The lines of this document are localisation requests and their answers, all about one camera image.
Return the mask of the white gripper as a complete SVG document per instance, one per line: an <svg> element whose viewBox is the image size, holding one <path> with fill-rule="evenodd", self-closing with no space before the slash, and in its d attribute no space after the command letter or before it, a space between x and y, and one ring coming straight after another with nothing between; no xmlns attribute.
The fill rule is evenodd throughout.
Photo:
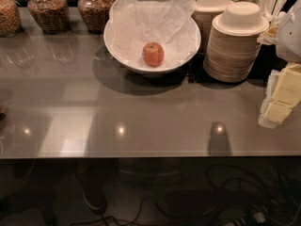
<svg viewBox="0 0 301 226"><path fill-rule="evenodd" d="M280 72L272 70L267 81L258 123L274 129L282 124L301 102L301 65L288 63Z"/></svg>

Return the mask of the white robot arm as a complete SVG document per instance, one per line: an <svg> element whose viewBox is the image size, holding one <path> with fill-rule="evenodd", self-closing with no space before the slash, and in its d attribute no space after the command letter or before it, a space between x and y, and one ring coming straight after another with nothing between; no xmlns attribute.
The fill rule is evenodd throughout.
<svg viewBox="0 0 301 226"><path fill-rule="evenodd" d="M272 70L262 102L259 125L276 128L301 102L301 0L297 0L279 21L278 27L268 30L260 41L276 46L277 56L287 65L280 72Z"/></svg>

